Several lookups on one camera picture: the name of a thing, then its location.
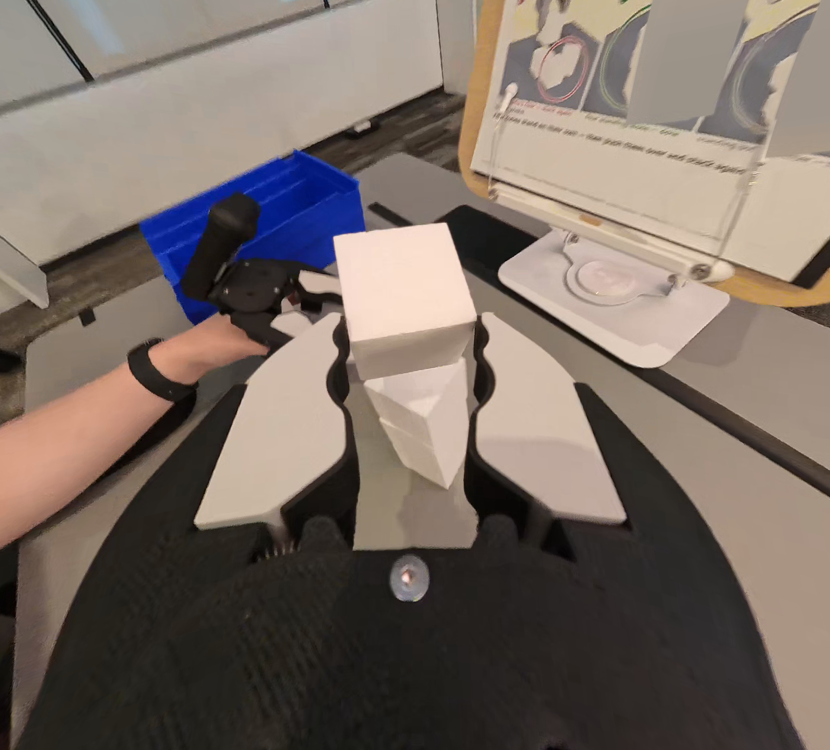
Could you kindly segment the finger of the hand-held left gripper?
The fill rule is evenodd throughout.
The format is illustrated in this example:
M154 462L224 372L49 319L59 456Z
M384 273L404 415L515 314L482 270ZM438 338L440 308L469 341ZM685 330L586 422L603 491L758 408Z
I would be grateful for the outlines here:
M302 311L322 311L326 304L341 307L343 297L339 279L326 272L300 269L297 273L297 299Z
M274 317L269 328L269 341L290 341L316 324L316 318L303 311L287 311Z

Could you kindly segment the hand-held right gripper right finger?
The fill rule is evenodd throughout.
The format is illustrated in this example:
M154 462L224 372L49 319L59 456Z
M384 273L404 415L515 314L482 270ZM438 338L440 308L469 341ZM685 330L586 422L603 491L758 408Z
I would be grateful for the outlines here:
M628 519L572 376L492 312L476 321L464 495L480 525L512 520L543 546L563 520L622 527Z

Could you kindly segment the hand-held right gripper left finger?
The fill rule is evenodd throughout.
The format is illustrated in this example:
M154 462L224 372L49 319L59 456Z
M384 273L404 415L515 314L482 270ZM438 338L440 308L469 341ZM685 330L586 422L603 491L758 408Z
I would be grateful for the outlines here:
M194 516L198 529L260 523L274 539L299 539L310 518L326 516L354 539L348 354L345 320L331 312L253 372Z

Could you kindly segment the person's left forearm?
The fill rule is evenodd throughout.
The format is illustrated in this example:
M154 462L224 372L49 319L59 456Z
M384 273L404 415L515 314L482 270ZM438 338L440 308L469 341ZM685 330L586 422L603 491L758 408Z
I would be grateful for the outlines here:
M1 546L81 495L172 407L123 364L1 427Z

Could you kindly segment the person's left hand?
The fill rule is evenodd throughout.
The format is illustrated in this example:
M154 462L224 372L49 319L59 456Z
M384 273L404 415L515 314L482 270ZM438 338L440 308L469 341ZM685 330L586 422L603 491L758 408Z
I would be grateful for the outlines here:
M228 316L216 314L149 350L154 368L166 379L194 385L212 371L249 357L266 356L269 347L252 340Z

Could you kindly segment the blue plastic bin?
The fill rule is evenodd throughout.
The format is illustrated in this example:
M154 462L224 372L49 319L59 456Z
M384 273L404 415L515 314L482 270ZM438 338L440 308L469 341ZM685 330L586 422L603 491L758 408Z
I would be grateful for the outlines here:
M172 287L185 316L196 325L215 313L187 298L181 278L218 201L244 193L261 207L254 239L240 258L294 260L325 268L335 261L334 237L365 230L358 182L348 174L295 151L192 196L140 223L140 231Z

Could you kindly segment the black wrist band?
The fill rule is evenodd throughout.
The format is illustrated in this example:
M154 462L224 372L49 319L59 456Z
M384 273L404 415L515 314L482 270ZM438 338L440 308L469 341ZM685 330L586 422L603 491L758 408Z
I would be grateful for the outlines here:
M147 392L172 404L196 397L198 382L188 385L170 380L151 361L151 349L161 343L162 338L154 337L129 351L127 365L131 375Z

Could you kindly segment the white document stand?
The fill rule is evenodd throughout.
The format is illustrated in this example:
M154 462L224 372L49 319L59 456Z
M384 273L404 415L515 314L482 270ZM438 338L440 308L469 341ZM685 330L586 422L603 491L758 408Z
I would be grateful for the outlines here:
M636 368L673 359L728 305L723 258L746 156L667 125L520 98L493 84L475 168L549 226L500 282Z

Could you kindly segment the wooden document board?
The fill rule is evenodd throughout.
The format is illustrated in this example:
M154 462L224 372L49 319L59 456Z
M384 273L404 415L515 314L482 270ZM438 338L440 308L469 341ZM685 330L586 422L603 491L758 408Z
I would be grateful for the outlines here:
M495 61L496 43L501 29L505 0L482 0L476 14L476 42L472 75L466 93L466 104L458 147L460 171L466 186L473 194L489 198L490 185L485 176L472 170L472 160L486 118L486 108ZM732 298L761 306L776 308L814 308L829 302L828 270L810 288L762 275L752 269L737 266L729 278L706 284L725 292Z

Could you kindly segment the printed instruction sheet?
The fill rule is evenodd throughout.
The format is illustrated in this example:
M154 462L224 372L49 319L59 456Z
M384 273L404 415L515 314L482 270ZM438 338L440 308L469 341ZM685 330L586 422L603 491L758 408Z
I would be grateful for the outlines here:
M799 288L828 272L828 0L500 0L470 163Z

